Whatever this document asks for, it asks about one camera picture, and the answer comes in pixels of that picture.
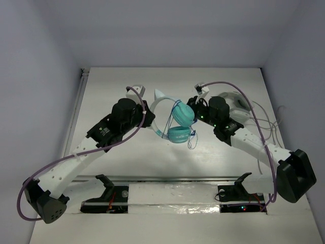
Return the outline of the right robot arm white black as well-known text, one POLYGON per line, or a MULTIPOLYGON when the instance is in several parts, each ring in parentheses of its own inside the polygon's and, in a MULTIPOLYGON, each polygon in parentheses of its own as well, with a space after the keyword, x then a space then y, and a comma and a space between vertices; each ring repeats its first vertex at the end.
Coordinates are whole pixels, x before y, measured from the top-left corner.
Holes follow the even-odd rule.
POLYGON ((316 184, 315 173, 304 151, 290 151, 266 143, 230 118, 230 109, 224 98, 215 96, 206 103, 193 97, 187 104, 194 111, 196 119, 213 127, 214 135, 221 142, 270 167, 270 174, 256 179, 248 180, 241 176, 241 183, 234 188, 239 199, 245 200, 252 193, 279 194, 284 200, 296 203, 316 184))

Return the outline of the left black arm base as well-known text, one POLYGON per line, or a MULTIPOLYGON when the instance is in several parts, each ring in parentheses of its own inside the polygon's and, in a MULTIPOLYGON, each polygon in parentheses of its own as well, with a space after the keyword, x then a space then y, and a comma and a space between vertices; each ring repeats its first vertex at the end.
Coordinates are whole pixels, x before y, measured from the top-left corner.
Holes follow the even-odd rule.
POLYGON ((127 214, 128 192, 129 186, 115 186, 98 198, 83 201, 80 211, 84 214, 127 214))

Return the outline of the teal cat-ear headphones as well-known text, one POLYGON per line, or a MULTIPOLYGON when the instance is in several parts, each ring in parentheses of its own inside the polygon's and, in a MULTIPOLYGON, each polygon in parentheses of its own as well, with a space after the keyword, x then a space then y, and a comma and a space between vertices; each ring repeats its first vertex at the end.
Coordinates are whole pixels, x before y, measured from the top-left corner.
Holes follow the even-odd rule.
POLYGON ((196 136, 196 131, 192 128, 192 125, 197 121, 193 110, 180 99, 166 96, 157 89, 154 91, 154 102, 151 104, 150 110, 154 112, 156 106, 164 100, 173 102, 166 125, 163 130, 160 130, 153 121, 151 129, 157 136, 171 143, 189 143, 196 136))

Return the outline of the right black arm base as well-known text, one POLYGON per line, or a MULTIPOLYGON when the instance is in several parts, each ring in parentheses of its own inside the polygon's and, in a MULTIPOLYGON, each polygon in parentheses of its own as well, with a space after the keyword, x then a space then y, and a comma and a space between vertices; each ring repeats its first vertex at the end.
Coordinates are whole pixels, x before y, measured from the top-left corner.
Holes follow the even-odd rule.
POLYGON ((249 194, 241 186, 220 185, 214 199, 219 203, 222 214, 267 212, 264 196, 257 193, 249 194))

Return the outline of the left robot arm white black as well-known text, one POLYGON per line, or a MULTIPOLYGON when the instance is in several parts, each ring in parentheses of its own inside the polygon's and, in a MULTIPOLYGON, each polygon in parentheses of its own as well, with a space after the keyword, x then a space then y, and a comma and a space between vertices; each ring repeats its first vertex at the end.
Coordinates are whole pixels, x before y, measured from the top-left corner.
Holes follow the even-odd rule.
POLYGON ((64 195, 69 184, 110 149, 130 140, 141 128, 149 127, 154 118, 145 100, 119 99, 111 113, 86 133, 70 155, 48 164, 23 183, 17 199, 21 218, 30 220, 22 213, 22 196, 39 215, 37 221, 51 224, 60 218, 70 200, 64 195))

